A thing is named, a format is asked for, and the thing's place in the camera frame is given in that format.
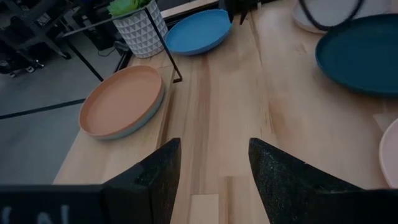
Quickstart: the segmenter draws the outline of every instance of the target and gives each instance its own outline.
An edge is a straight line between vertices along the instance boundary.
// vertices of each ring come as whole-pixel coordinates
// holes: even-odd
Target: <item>white plate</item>
[[[314,19],[324,26],[335,26],[343,22],[353,11],[358,0],[305,0],[308,10]],[[389,11],[391,0],[365,0],[362,8],[354,18],[384,14]],[[293,8],[296,24],[310,32],[325,33],[315,28],[305,16],[299,1]]]
[[[386,130],[380,142],[381,170],[391,188],[398,188],[398,119]]]

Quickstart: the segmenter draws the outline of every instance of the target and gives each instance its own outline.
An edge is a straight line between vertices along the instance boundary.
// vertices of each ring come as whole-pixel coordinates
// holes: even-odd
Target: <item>dark teal plate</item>
[[[398,14],[337,27],[321,38],[315,55],[322,71],[348,88],[398,96]]]

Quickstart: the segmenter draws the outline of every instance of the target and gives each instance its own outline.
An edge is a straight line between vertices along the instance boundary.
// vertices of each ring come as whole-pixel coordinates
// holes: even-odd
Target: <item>blue plate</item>
[[[337,27],[323,36],[315,54],[334,81],[363,93],[398,96],[398,14]]]
[[[220,44],[231,27],[228,13],[224,10],[199,12],[175,25],[167,34],[166,44],[176,54],[200,54]]]

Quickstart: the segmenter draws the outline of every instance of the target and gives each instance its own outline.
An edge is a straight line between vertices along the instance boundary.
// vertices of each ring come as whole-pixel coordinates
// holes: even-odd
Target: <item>metal stand leg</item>
[[[47,46],[49,46],[53,51],[55,51],[61,57],[68,58],[68,56],[65,55],[64,52],[62,52],[62,50],[50,38],[44,37],[43,40],[45,44],[47,44]]]
[[[80,60],[90,69],[90,71],[97,77],[99,81],[104,81],[102,76],[93,68],[93,66],[82,56],[82,54],[76,49],[76,47],[68,40],[68,37],[65,38],[65,42],[70,47],[70,49],[80,58]]]
[[[157,29],[156,23],[155,23],[154,19],[152,18],[152,16],[150,15],[150,12],[149,12],[148,8],[145,7],[144,10],[145,10],[145,13],[147,14],[147,16],[148,16],[148,18],[150,20],[150,23],[154,27],[155,32],[156,32],[157,36],[159,37],[159,39],[160,39],[160,41],[161,41],[161,43],[162,43],[167,55],[169,56],[170,60],[172,61],[172,64],[174,66],[175,71],[177,71],[177,74],[178,74],[179,78],[175,79],[173,82],[174,83],[181,82],[182,81],[182,76],[181,76],[180,70],[178,69],[177,65],[175,64],[174,59],[172,57],[172,54],[170,54],[169,48],[167,48],[166,43],[163,40],[162,34],[160,34],[159,30]]]

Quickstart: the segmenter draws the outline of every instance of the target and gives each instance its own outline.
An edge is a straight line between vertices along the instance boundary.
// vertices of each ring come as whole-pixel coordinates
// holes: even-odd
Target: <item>gray floor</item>
[[[117,51],[99,57],[82,34],[72,42],[104,78],[112,74],[120,59]],[[72,57],[55,55],[32,74],[0,75],[0,114],[86,98],[100,82]],[[79,130],[80,106],[0,120],[0,184],[51,184]]]

